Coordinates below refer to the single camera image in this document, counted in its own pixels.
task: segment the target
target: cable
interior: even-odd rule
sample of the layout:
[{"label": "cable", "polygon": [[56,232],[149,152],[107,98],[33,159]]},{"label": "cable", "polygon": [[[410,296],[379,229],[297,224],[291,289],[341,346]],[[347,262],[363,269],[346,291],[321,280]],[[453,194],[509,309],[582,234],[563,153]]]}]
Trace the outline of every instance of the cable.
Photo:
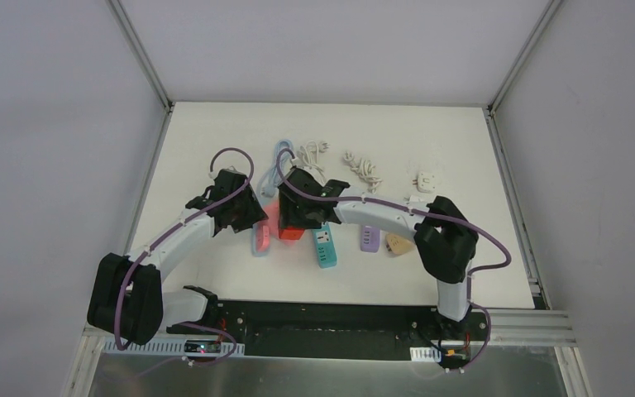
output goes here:
[{"label": "cable", "polygon": [[[281,156],[284,153],[288,153],[289,155],[291,155],[291,157],[295,157],[295,154],[290,150],[290,149],[283,149],[281,150],[281,152],[279,153],[279,155],[276,157],[276,162],[277,164],[280,162],[281,160]],[[502,242],[500,242],[498,239],[496,239],[495,237],[493,237],[490,233],[488,233],[487,231],[481,229],[480,227],[474,225],[473,223],[467,222],[463,219],[459,219],[459,218],[454,218],[454,217],[449,217],[447,215],[439,215],[436,213],[427,213],[424,212],[422,210],[416,209],[416,208],[408,208],[404,205],[401,204],[397,204],[397,203],[391,203],[390,201],[387,200],[382,200],[380,198],[372,198],[372,197],[359,197],[359,196],[346,196],[346,197],[318,197],[318,196],[312,196],[310,194],[306,194],[302,191],[300,191],[298,188],[296,188],[295,186],[293,186],[287,179],[286,176],[284,175],[283,172],[279,171],[279,176],[281,177],[281,180],[284,184],[286,184],[286,186],[289,187],[289,189],[293,190],[294,193],[296,193],[297,195],[303,197],[304,199],[308,199],[308,200],[312,200],[312,201],[318,201],[318,202],[343,202],[343,201],[359,201],[359,202],[365,202],[365,203],[375,203],[375,204],[379,204],[379,205],[384,205],[385,207],[391,207],[391,208],[395,208],[395,209],[399,209],[400,211],[404,211],[406,213],[415,213],[417,215],[421,215],[427,218],[432,218],[432,219],[438,219],[440,221],[444,221],[444,222],[451,222],[451,223],[455,223],[457,225],[461,225],[463,227],[467,227],[470,230],[473,230],[474,232],[477,232],[478,234],[480,234],[481,236],[485,237],[486,240],[488,240],[489,242],[491,242],[494,246],[496,246],[501,252],[503,252],[503,255],[505,255],[505,260],[497,263],[497,264],[493,264],[493,265],[483,265],[483,266],[478,266],[475,267],[471,270],[468,271],[468,273],[466,273],[466,287],[467,287],[467,291],[466,291],[466,299],[468,300],[469,304],[473,307],[476,308],[480,311],[483,312],[483,314],[485,315],[485,321],[489,324],[488,326],[488,334],[485,336],[485,340],[483,341],[483,346],[480,348],[480,350],[478,350],[478,353],[476,353],[476,355],[471,359],[471,361],[468,362],[468,364],[466,364],[465,366],[463,366],[461,369],[465,369],[466,367],[468,367],[469,365],[471,365],[474,361],[476,361],[478,359],[478,357],[481,355],[481,353],[483,353],[483,351],[485,350],[485,348],[488,346],[488,343],[490,342],[490,313],[488,313],[488,310],[486,308],[484,308],[483,306],[480,306],[478,304],[474,304],[473,302],[470,301],[470,294],[471,294],[471,279],[472,279],[472,275],[477,272],[477,271],[482,271],[482,270],[494,270],[494,269],[502,269],[505,266],[509,265],[510,262],[512,262],[512,256],[510,255],[510,251],[508,251],[508,249],[505,247],[505,245],[503,245]]]},{"label": "cable", "polygon": [[252,176],[254,175],[254,161],[252,161],[250,155],[248,155],[242,149],[237,149],[236,147],[226,147],[225,149],[220,150],[210,160],[210,171],[212,172],[212,168],[215,165],[215,160],[222,153],[225,153],[226,151],[236,151],[237,153],[240,153],[243,156],[245,156],[245,158],[247,158],[247,161],[250,163],[250,173],[247,176],[247,179],[245,179],[245,182],[242,184],[242,186],[237,188],[237,190],[235,190],[234,192],[228,194],[227,197],[222,198],[222,199],[216,201],[215,203],[212,203],[212,204],[208,205],[204,209],[198,210],[198,212],[196,212],[196,213],[193,213],[188,218],[184,219],[184,223],[179,222],[179,223],[176,223],[174,226],[170,227],[169,230],[164,232],[164,234],[159,236],[159,238],[157,238],[156,240],[154,240],[150,244],[149,251],[143,251],[140,254],[140,256],[138,256],[137,259],[135,259],[135,261],[132,262],[132,265],[130,266],[130,269],[127,270],[127,273],[125,274],[125,277],[122,280],[121,289],[120,289],[120,292],[118,293],[118,299],[117,299],[117,302],[116,302],[115,317],[113,319],[113,337],[115,338],[116,347],[117,347],[118,350],[126,350],[130,346],[130,344],[132,343],[132,341],[127,341],[127,343],[125,345],[122,344],[120,327],[121,327],[121,315],[122,315],[122,302],[123,302],[123,298],[125,297],[125,290],[126,290],[127,286],[130,284],[130,279],[132,278],[132,273],[135,272],[135,269],[137,269],[137,266],[139,266],[140,263],[142,263],[142,261],[146,257],[148,257],[150,255],[150,253],[155,250],[156,247],[158,247],[162,242],[164,242],[164,240],[169,238],[169,236],[174,234],[174,232],[176,232],[181,227],[183,227],[185,223],[189,223],[189,222],[193,221],[195,218],[198,218],[201,215],[203,215],[204,213],[210,211],[211,209],[217,208],[217,207],[223,205],[224,203],[227,203],[228,201],[232,200],[235,196],[237,196],[247,186],[249,186],[250,180],[251,180]]},{"label": "cable", "polygon": [[346,151],[342,159],[349,165],[350,170],[359,176],[359,179],[369,185],[369,193],[376,193],[383,178],[374,175],[376,166],[371,164],[371,160],[361,157],[359,161],[356,161],[354,154],[350,151]]},{"label": "cable", "polygon": [[320,141],[320,143],[309,141],[305,146],[300,146],[297,153],[298,159],[303,162],[304,168],[317,171],[321,184],[325,184],[327,179],[325,179],[325,168],[318,164],[318,157],[320,153],[326,152],[329,148],[330,146],[325,141]]},{"label": "cable", "polygon": [[[288,139],[282,139],[276,142],[276,146],[274,148],[274,157],[276,158],[279,155],[281,149],[288,147],[291,151],[294,149],[294,144]],[[285,167],[285,165],[289,162],[290,159],[286,158],[283,162],[281,162],[280,167]],[[268,197],[272,198],[276,195],[276,188],[281,184],[281,178],[279,178],[279,173],[276,172],[276,162],[271,161],[271,167],[259,178],[259,183],[256,185],[256,190],[259,192],[260,197]]]},{"label": "cable", "polygon": [[[237,350],[237,341],[235,340],[234,337],[232,337],[232,335],[230,335],[229,333],[227,333],[225,330],[221,330],[221,329],[216,329],[216,328],[210,328],[210,327],[204,327],[202,325],[197,325],[194,323],[179,323],[179,325],[182,325],[184,327],[188,327],[188,328],[194,328],[194,329],[198,329],[199,331],[204,331],[204,332],[212,332],[212,333],[216,333],[218,335],[218,337],[227,337],[227,339],[230,340],[230,342],[232,342],[232,348],[230,349],[229,352],[225,353],[222,356],[219,356],[218,358],[216,358],[215,360],[212,361],[195,361],[195,360],[189,360],[189,364],[191,366],[214,366],[216,364],[220,364],[221,362],[227,360],[227,358],[229,358],[230,356],[232,356],[232,353],[234,353]],[[186,356],[182,356],[180,357],[181,360],[186,359]],[[112,378],[108,375],[103,374],[103,372],[99,372],[98,375],[100,377],[102,377],[104,380],[108,381],[108,382],[112,382],[112,383],[123,383],[123,382],[129,382],[131,380],[137,380],[140,379],[142,376],[145,376],[147,374],[149,374],[150,372],[156,370],[157,368],[163,366],[164,364],[170,363],[172,361],[178,360],[179,357],[177,356],[173,356],[173,357],[169,357],[166,360],[160,361],[156,364],[154,364],[153,366],[133,375],[133,376],[128,376],[126,378]]]}]

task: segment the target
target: white extension cord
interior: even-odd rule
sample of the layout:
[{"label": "white extension cord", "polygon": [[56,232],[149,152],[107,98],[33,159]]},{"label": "white extension cord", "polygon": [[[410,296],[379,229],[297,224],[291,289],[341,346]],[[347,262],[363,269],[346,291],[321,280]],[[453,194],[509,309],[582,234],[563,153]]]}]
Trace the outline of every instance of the white extension cord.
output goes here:
[{"label": "white extension cord", "polygon": [[376,193],[383,179],[375,175],[376,166],[371,164],[371,161],[365,157],[361,157],[359,161],[356,161],[354,154],[350,151],[345,152],[344,161],[349,165],[349,168],[359,176],[359,179],[363,180],[369,185],[369,193]]},{"label": "white extension cord", "polygon": [[296,156],[303,163],[303,169],[310,172],[313,177],[320,179],[321,184],[325,184],[325,168],[318,163],[320,153],[325,153],[330,146],[325,141],[309,141],[305,146],[300,146]]}]

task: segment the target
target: teal power strip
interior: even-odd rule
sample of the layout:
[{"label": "teal power strip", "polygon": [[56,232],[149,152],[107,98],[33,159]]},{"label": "teal power strip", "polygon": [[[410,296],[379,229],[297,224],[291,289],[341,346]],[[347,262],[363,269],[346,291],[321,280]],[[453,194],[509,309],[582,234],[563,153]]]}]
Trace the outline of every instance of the teal power strip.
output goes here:
[{"label": "teal power strip", "polygon": [[317,252],[317,263],[322,269],[337,265],[337,251],[332,240],[330,225],[323,224],[319,229],[313,229],[313,240]]}]

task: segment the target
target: gray wall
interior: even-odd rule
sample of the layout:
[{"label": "gray wall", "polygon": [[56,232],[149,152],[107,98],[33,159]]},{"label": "gray wall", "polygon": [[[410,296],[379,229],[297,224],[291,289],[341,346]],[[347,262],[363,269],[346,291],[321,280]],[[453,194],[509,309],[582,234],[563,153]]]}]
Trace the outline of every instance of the gray wall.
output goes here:
[{"label": "gray wall", "polygon": [[595,395],[635,395],[635,2],[566,2],[499,130]]},{"label": "gray wall", "polygon": [[548,0],[123,0],[176,101],[489,103]]},{"label": "gray wall", "polygon": [[58,395],[163,117],[103,0],[0,1],[0,395]]}]

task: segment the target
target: white plug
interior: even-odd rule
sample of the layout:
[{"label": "white plug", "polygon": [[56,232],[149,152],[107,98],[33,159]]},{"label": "white plug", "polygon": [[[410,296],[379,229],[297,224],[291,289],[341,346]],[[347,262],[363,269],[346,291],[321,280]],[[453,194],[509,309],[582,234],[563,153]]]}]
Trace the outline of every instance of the white plug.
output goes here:
[{"label": "white plug", "polygon": [[434,174],[427,171],[418,173],[418,191],[422,193],[434,193]]}]

